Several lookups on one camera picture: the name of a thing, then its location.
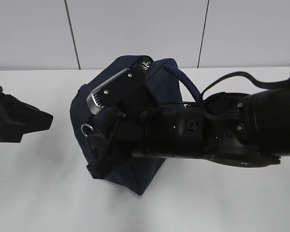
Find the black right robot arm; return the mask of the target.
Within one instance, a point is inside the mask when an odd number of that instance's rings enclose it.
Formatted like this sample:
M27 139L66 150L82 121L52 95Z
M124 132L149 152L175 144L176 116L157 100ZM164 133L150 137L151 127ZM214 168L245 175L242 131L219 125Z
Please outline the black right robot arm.
M241 76L262 92L248 95L221 92L206 99L195 95L192 106L164 109L145 85L145 74L124 69L97 86L87 104L97 115L116 107L120 115L88 140L98 159L88 170L98 179L132 158L201 159L259 168L290 156L290 77L265 83L246 72Z

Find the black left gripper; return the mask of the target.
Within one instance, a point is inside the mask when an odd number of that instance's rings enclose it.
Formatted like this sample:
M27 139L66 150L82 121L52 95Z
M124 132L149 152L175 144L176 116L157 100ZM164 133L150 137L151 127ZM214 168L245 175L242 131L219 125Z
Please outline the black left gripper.
M52 122L51 114L3 93L0 86L0 143L19 143L25 134L49 130Z

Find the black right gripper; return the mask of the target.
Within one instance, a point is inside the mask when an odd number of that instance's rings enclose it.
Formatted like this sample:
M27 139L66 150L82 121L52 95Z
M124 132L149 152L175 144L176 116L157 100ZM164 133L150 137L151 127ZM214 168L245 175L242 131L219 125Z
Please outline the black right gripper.
M90 146L98 153L95 179L105 179L125 160L150 158L147 139L149 119L149 108L132 110L120 106L116 108L116 120L110 132L92 131L87 135Z

